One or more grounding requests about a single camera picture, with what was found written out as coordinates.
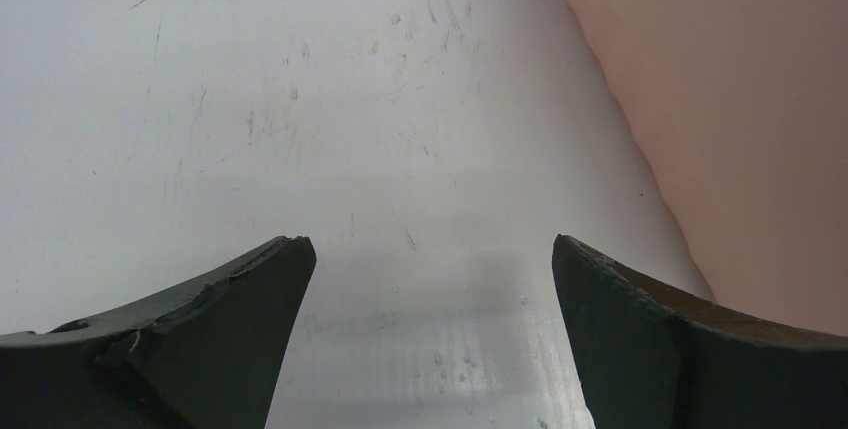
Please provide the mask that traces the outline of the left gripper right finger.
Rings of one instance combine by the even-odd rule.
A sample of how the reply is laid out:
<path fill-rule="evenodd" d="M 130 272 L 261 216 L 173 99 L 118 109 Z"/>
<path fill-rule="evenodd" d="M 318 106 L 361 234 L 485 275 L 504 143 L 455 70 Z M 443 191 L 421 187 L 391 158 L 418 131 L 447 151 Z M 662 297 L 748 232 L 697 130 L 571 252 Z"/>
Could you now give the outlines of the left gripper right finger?
<path fill-rule="evenodd" d="M 599 428 L 843 428 L 847 340 L 740 313 L 567 236 L 552 273 Z"/>

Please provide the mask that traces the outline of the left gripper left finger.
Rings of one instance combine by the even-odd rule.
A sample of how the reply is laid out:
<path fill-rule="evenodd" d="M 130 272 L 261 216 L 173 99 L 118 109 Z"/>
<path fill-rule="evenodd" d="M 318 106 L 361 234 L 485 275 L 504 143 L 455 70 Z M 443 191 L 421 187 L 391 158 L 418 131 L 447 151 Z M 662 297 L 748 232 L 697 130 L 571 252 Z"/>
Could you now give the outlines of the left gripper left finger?
<path fill-rule="evenodd" d="M 124 306 L 1 338 L 5 428 L 262 428 L 316 266 L 277 237 Z"/>

